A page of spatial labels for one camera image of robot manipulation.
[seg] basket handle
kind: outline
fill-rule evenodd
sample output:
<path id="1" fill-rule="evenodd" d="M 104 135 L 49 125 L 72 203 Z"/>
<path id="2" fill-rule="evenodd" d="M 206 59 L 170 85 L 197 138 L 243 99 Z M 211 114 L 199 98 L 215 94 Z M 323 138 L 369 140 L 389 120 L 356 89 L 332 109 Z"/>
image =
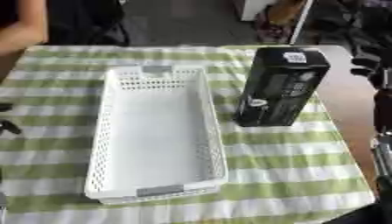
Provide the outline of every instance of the basket handle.
<path id="1" fill-rule="evenodd" d="M 136 195 L 137 197 L 149 197 L 169 193 L 182 193 L 183 191 L 183 185 L 166 185 L 150 188 L 140 188 L 136 190 Z"/>

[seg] black box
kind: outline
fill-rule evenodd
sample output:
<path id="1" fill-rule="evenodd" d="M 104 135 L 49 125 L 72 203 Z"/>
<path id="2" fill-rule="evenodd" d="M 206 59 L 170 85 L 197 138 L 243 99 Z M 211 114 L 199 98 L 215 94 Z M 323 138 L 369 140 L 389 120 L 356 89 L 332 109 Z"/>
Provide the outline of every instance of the black box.
<path id="1" fill-rule="evenodd" d="M 235 121 L 242 127 L 292 125 L 329 67 L 314 48 L 259 48 Z"/>

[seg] chair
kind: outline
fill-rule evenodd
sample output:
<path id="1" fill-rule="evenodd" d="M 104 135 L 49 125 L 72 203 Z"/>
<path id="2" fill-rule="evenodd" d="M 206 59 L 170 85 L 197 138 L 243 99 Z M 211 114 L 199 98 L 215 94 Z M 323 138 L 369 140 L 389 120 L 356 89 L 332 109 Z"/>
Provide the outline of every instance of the chair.
<path id="1" fill-rule="evenodd" d="M 320 11 L 313 12 L 316 15 L 310 22 L 309 29 L 315 32 L 313 42 L 319 45 L 324 39 L 345 40 L 353 55 L 357 54 L 357 43 L 367 42 L 369 37 L 355 26 L 361 14 L 361 0 L 333 0 L 318 5 Z"/>

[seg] green striped tablecloth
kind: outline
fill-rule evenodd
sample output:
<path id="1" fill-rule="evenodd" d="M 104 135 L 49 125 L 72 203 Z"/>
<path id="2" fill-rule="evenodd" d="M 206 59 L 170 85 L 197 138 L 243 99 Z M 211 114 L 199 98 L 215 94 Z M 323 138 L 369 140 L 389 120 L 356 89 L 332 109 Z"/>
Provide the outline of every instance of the green striped tablecloth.
<path id="1" fill-rule="evenodd" d="M 372 202 L 316 96 L 291 127 L 245 129 L 231 121 L 253 54 L 244 47 L 27 51 L 0 89 L 1 101 L 16 105 L 0 116 L 24 130 L 0 137 L 6 223 L 318 223 Z M 173 64 L 206 67 L 229 183 L 215 194 L 124 206 L 87 199 L 83 185 L 105 69 Z"/>

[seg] floor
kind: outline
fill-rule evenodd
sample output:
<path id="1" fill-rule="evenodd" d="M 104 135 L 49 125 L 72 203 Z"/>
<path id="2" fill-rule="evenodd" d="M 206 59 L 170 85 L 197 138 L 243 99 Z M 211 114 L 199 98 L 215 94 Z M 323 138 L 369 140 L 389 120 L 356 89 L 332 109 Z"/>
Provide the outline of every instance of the floor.
<path id="1" fill-rule="evenodd" d="M 123 8 L 133 46 L 256 44 L 232 0 L 129 0 Z"/>

